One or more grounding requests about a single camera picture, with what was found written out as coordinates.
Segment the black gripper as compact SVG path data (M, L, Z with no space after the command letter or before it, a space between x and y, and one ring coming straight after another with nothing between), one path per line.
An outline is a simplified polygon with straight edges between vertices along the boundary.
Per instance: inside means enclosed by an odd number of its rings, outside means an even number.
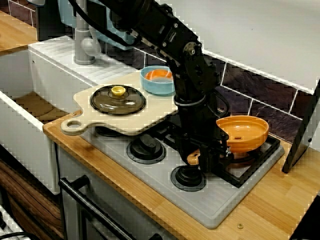
M190 151L199 149L199 168L203 173L224 170L233 160L227 144L229 136L218 127L217 120L217 117L204 121L192 117L175 118L175 149L187 165Z

